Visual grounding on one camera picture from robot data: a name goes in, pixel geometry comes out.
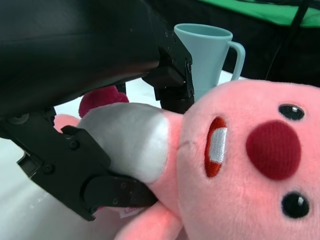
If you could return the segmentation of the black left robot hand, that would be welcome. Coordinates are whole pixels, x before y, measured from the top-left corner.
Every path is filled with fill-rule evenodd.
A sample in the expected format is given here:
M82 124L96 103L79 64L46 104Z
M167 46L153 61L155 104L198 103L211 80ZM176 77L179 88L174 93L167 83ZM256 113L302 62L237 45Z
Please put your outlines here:
M99 207L149 207L157 198L85 131L54 128L54 107L142 78L166 110L194 103L192 57L144 0L3 0L0 135L23 151L18 165L87 221Z

